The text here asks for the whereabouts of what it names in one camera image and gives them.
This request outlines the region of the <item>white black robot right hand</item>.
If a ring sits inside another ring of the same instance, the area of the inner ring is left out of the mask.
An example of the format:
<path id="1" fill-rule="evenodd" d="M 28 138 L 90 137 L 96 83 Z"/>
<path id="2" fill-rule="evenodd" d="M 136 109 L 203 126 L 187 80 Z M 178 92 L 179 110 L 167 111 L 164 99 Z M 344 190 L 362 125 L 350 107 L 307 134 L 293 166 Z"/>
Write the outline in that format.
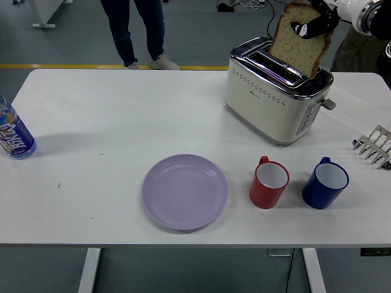
<path id="1" fill-rule="evenodd" d="M 321 14 L 309 23 L 291 23 L 294 33 L 303 39 L 311 39 L 334 30 L 340 20 L 350 22 L 361 34 L 370 32 L 365 13 L 367 4 L 360 1 L 310 1 Z"/>

